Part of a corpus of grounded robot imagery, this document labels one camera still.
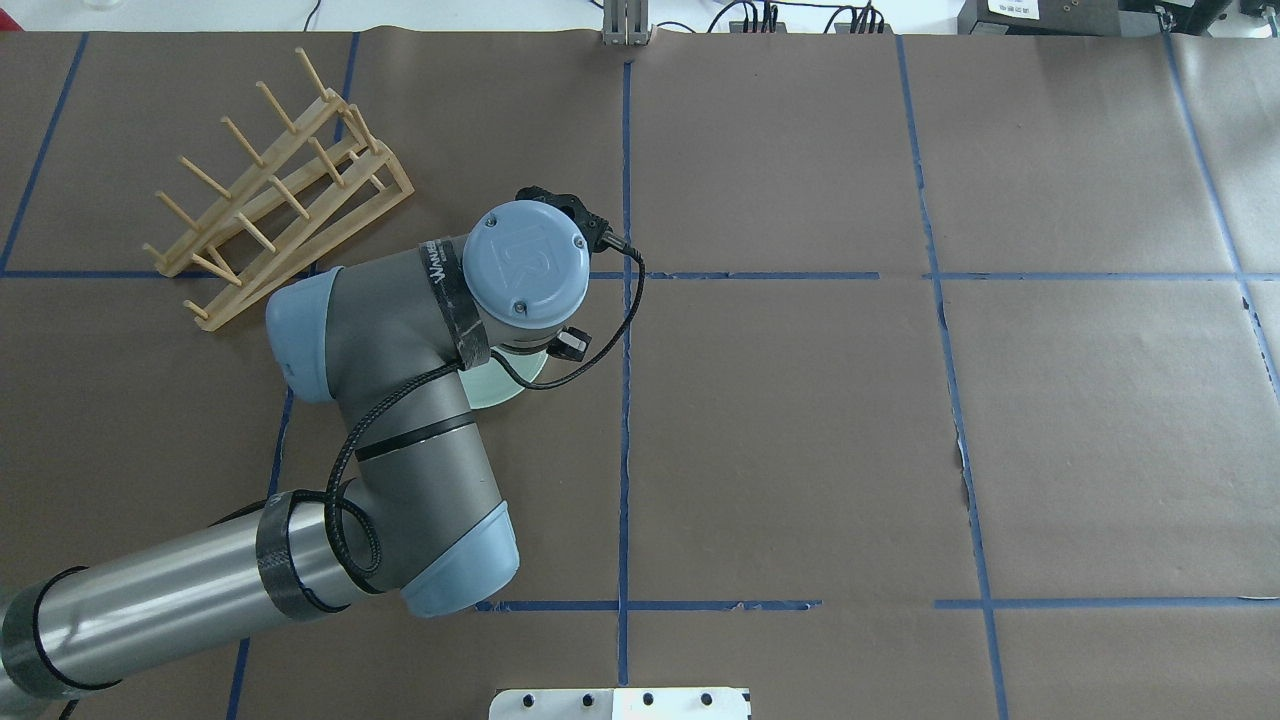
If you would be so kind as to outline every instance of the metal arm tube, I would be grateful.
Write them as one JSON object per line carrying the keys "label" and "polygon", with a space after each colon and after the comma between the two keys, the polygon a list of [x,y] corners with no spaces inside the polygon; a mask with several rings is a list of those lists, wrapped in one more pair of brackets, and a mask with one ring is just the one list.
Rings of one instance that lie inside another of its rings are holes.
{"label": "metal arm tube", "polygon": [[[289,623],[259,575],[260,514],[55,583],[36,607],[49,664],[77,684],[100,685]],[[294,509],[289,544],[300,578],[321,601],[347,605],[366,597],[329,550],[320,505]],[[15,684],[20,678],[10,678],[9,665],[6,659],[0,716],[32,701]]]}

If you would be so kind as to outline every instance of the blue tape grid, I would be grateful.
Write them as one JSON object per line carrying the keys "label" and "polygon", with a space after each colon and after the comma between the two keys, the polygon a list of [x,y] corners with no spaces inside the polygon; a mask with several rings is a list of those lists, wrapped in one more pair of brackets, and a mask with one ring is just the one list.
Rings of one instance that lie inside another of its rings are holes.
{"label": "blue tape grid", "polygon": [[81,41],[76,46],[76,55],[67,68],[67,79],[63,81],[63,91],[58,95],[58,104],[54,105],[54,114],[49,118],[49,127],[45,128],[45,137],[40,141],[40,151],[36,152],[36,161],[31,165],[31,176],[27,177],[27,186],[22,190],[18,200],[18,211],[14,213],[13,223],[9,225],[9,234],[4,241],[4,250],[0,250],[0,275],[4,275],[9,266],[9,258],[13,255],[13,246],[18,242],[18,231],[22,228],[22,218],[27,214],[27,204],[31,202],[31,193],[36,190],[36,179],[40,178],[40,168],[45,164],[45,155],[49,154],[49,143],[54,140],[54,131],[58,120],[63,117],[63,108],[67,106],[67,96],[72,92],[72,83],[76,82],[76,72],[79,70],[79,61],[84,56],[84,46],[88,45],[88,33],[81,33]]}
{"label": "blue tape grid", "polygon": [[973,484],[973,465],[969,459],[969,439],[965,434],[964,410],[960,407],[960,387],[956,382],[955,356],[951,352],[951,329],[947,327],[946,301],[942,295],[942,277],[938,252],[933,240],[933,220],[924,197],[924,164],[920,160],[920,138],[915,127],[915,105],[911,102],[911,81],[906,69],[906,46],[902,36],[893,36],[897,45],[897,67],[902,79],[902,104],[906,109],[906,131],[911,140],[911,160],[915,169],[915,188],[920,201],[920,222],[924,225],[925,249],[929,255],[929,282],[933,284],[933,302],[938,314],[938,333],[942,337],[942,355],[947,369],[947,393],[951,396],[951,419],[960,446],[960,466],[965,489],[969,493],[969,534],[973,541],[973,559],[978,570],[978,593],[982,618],[987,630],[987,656],[991,660],[991,678],[996,692],[996,711],[1000,720],[1009,720],[1009,702],[1005,697],[1005,673],[1000,661],[1000,641],[996,637],[996,612],[991,605],[991,580],[987,578],[987,553],[982,544],[982,519],[978,515],[978,493]]}
{"label": "blue tape grid", "polygon": [[1231,234],[1231,227],[1226,222],[1226,213],[1222,211],[1222,199],[1217,193],[1217,184],[1213,182],[1213,176],[1208,172],[1208,163],[1204,160],[1204,147],[1199,141],[1199,132],[1196,129],[1196,123],[1192,120],[1190,106],[1187,105],[1187,92],[1183,90],[1183,73],[1178,68],[1178,58],[1174,54],[1174,41],[1169,35],[1162,36],[1165,40],[1165,58],[1169,60],[1169,72],[1174,79],[1174,95],[1178,97],[1178,110],[1183,115],[1183,123],[1187,126],[1187,135],[1190,137],[1192,146],[1196,149],[1196,163],[1199,165],[1201,179],[1204,182],[1204,188],[1208,191],[1210,202],[1213,208],[1213,218],[1217,219],[1219,232],[1222,233],[1222,243],[1226,247],[1226,255],[1231,260],[1231,272],[1235,274],[1235,281],[1240,287],[1240,297],[1244,300],[1244,305],[1249,311],[1249,324],[1253,325],[1253,337],[1258,342],[1258,352],[1262,354],[1262,363],[1267,368],[1267,375],[1271,379],[1271,392],[1275,395],[1276,400],[1280,401],[1280,375],[1276,374],[1275,355],[1271,354],[1271,346],[1267,343],[1267,334],[1262,329],[1262,320],[1258,318],[1257,305],[1253,302],[1253,293],[1249,291],[1249,283],[1245,279],[1244,268],[1240,265],[1240,254],[1235,249],[1235,236]]}
{"label": "blue tape grid", "polygon": [[[622,237],[631,245],[631,61],[622,64]],[[631,258],[622,260],[622,311],[631,306]],[[631,328],[622,334],[618,452],[618,687],[631,683]]]}
{"label": "blue tape grid", "polygon": [[[54,106],[54,111],[50,117],[49,126],[45,131],[45,136],[41,141],[40,150],[36,155],[36,160],[32,165],[31,174],[27,179],[27,184],[23,190],[23,195],[19,200],[17,213],[9,227],[9,232],[5,237],[5,243],[3,250],[0,250],[0,278],[13,278],[13,279],[165,279],[154,272],[146,270],[9,270],[9,260],[13,255],[13,250],[22,228],[22,220],[26,215],[27,206],[35,192],[40,170],[44,165],[45,156],[47,155],[49,147],[52,141],[54,132],[58,127],[58,122],[61,117],[63,109],[65,108],[67,99],[72,91],[72,86],[76,79],[77,70],[79,68],[81,60],[84,54],[86,45],[88,42],[88,33],[82,33],[79,42],[77,45],[74,56],[67,72],[67,78],[63,83],[61,92],[59,95],[58,102]],[[1179,104],[1179,110],[1183,115],[1183,120],[1188,129],[1188,136],[1196,151],[1196,159],[1201,169],[1202,179],[1204,182],[1206,190],[1210,193],[1212,209],[1215,218],[1219,223],[1220,232],[1222,234],[1222,241],[1228,251],[1228,256],[1231,261],[1231,273],[943,273],[938,266],[937,249],[933,237],[933,225],[929,217],[928,204],[925,201],[924,193],[924,172],[923,163],[920,159],[920,146],[919,136],[915,126],[915,111],[911,101],[910,79],[906,63],[906,51],[902,44],[902,38],[896,38],[897,53],[899,53],[899,69],[901,74],[902,83],[902,97],[906,110],[908,131],[911,142],[911,154],[914,161],[916,188],[919,195],[920,205],[920,218],[924,227],[927,250],[929,256],[931,272],[922,275],[922,279],[931,282],[933,286],[934,300],[937,302],[938,310],[938,331],[942,338],[943,354],[947,369],[947,384],[948,392],[951,395],[951,407],[952,416],[957,429],[957,438],[961,450],[963,459],[963,473],[965,479],[965,486],[970,497],[970,529],[972,539],[974,543],[974,559],[979,578],[979,593],[982,597],[977,600],[969,598],[956,598],[956,600],[937,600],[933,603],[936,610],[942,611],[982,611],[984,618],[984,624],[987,628],[988,638],[988,655],[992,666],[992,679],[995,684],[997,710],[1000,712],[1001,720],[1006,720],[1009,716],[1007,703],[1005,700],[1004,688],[1004,674],[998,655],[998,642],[996,635],[995,624],[995,611],[1023,611],[1023,610],[1088,610],[1088,609],[1167,609],[1167,607],[1238,607],[1238,609],[1280,609],[1280,598],[1251,598],[1251,597],[1075,597],[1075,598],[993,598],[991,597],[989,580],[987,577],[986,556],[982,544],[982,529],[978,515],[978,503],[973,487],[973,469],[968,452],[968,442],[964,432],[964,414],[960,407],[959,388],[955,377],[955,361],[951,351],[950,341],[950,328],[946,323],[946,315],[943,311],[943,282],[956,282],[956,281],[1147,281],[1147,282],[1236,282],[1242,292],[1244,302],[1248,305],[1251,314],[1251,324],[1258,343],[1258,350],[1262,355],[1266,369],[1271,377],[1272,391],[1276,392],[1277,398],[1280,398],[1280,375],[1276,373],[1275,356],[1271,352],[1266,333],[1258,319],[1256,305],[1249,292],[1249,282],[1277,282],[1280,281],[1280,273],[1245,273],[1242,268],[1239,254],[1236,251],[1235,240],[1231,234],[1230,227],[1226,222],[1225,213],[1222,211],[1221,200],[1217,192],[1217,187],[1210,173],[1208,164],[1204,159],[1203,147],[1201,145],[1199,135],[1190,117],[1190,110],[1187,105],[1185,91],[1183,87],[1181,74],[1178,68],[1176,56],[1171,41],[1165,37],[1165,51],[1169,60],[1170,73],[1174,79],[1175,95]],[[343,97],[349,97],[353,73],[355,73],[355,59],[360,45],[360,33],[352,33],[351,49],[348,53],[347,72],[343,83]],[[623,106],[622,106],[622,145],[623,145],[623,234],[630,242],[631,238],[631,63],[623,65]],[[335,141],[342,137],[342,124],[339,123],[335,128]],[[179,278],[212,278],[214,275],[204,272],[186,272],[178,275]],[[622,299],[623,305],[630,304],[632,283],[634,283],[634,269],[631,261],[627,260],[623,265],[622,272],[596,272],[591,273],[594,279],[618,279],[623,281]],[[652,272],[646,274],[646,279],[653,281],[877,281],[881,279],[879,273],[874,272]],[[622,445],[620,448],[620,538],[618,538],[618,600],[600,600],[600,601],[504,601],[504,602],[481,602],[476,605],[476,610],[481,612],[617,612],[618,614],[618,682],[620,685],[626,685],[628,682],[628,657],[627,657],[627,618],[632,611],[636,612],[663,612],[663,611],[677,611],[677,612],[700,612],[700,611],[764,611],[764,612],[803,612],[819,607],[822,601],[819,600],[723,600],[723,601],[634,601],[630,598],[628,589],[628,552],[630,552],[630,477],[628,477],[628,456],[630,456],[630,377],[631,377],[631,333],[627,332],[623,338],[623,386],[622,386],[622,418],[621,418],[621,432],[622,432]],[[293,393],[287,392],[284,397],[284,404],[280,414],[280,425],[276,434],[275,452],[273,456],[271,477],[268,484],[268,492],[274,493],[279,486],[279,475],[283,465],[283,451],[284,442],[287,437],[288,424],[292,415],[293,406]],[[232,687],[228,700],[227,719],[236,720],[238,712],[239,697],[243,691],[244,673],[248,662],[250,639],[246,638],[241,641],[236,656],[236,667],[233,671]]]}

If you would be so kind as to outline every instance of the metal bracket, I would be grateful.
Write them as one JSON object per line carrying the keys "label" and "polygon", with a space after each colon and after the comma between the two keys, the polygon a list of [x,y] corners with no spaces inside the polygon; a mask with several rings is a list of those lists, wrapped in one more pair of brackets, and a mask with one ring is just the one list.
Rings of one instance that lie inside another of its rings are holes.
{"label": "metal bracket", "polygon": [[649,0],[602,0],[605,45],[649,45]]}
{"label": "metal bracket", "polygon": [[594,688],[502,691],[489,720],[750,720],[745,688]]}

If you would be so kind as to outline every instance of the black tape band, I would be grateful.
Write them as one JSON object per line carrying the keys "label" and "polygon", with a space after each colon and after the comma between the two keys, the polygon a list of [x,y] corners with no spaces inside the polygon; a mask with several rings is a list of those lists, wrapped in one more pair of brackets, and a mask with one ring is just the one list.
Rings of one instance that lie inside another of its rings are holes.
{"label": "black tape band", "polygon": [[436,436],[443,436],[449,430],[456,430],[458,428],[465,428],[466,425],[474,425],[476,421],[475,415],[471,413],[463,413],[461,415],[454,415],[448,420],[440,420],[439,423],[431,423],[430,425],[422,425],[416,430],[410,430],[407,433],[401,433],[387,439],[380,439],[375,443],[366,445],[356,451],[356,460],[364,462],[378,457],[379,455],[387,455],[388,452],[394,452],[397,450],[408,447],[413,443],[431,439]]}
{"label": "black tape band", "polygon": [[417,246],[426,279],[435,293],[435,302],[449,327],[453,346],[458,350],[462,369],[470,370],[489,361],[489,333],[480,322],[480,310],[471,297],[466,278],[462,275],[462,260],[458,258],[453,241],[433,240]]}
{"label": "black tape band", "polygon": [[297,497],[293,492],[282,492],[268,498],[257,520],[257,575],[262,589],[285,618],[298,623],[319,620],[325,615],[347,609],[325,605],[302,584],[298,569],[293,564],[293,551],[289,548],[289,516]]}
{"label": "black tape band", "polygon": [[31,585],[9,603],[0,625],[0,661],[4,670],[24,693],[41,700],[74,700],[86,693],[105,691],[120,680],[87,685],[61,674],[49,660],[40,641],[40,603],[58,580],[86,568],[69,568],[42,585]]}

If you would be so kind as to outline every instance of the green plate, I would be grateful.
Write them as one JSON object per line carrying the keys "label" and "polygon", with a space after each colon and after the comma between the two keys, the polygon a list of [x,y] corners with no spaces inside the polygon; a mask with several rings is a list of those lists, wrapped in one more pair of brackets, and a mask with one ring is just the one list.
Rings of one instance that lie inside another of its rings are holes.
{"label": "green plate", "polygon": [[[512,355],[502,350],[498,352],[502,352],[503,357],[511,361],[511,366],[526,380],[536,378],[538,373],[541,373],[543,366],[547,365],[545,352],[535,355]],[[458,377],[462,378],[462,389],[466,391],[472,410],[493,407],[516,397],[520,391],[525,389],[517,386],[507,375],[507,370],[503,370],[502,365],[494,360],[458,373]]]}

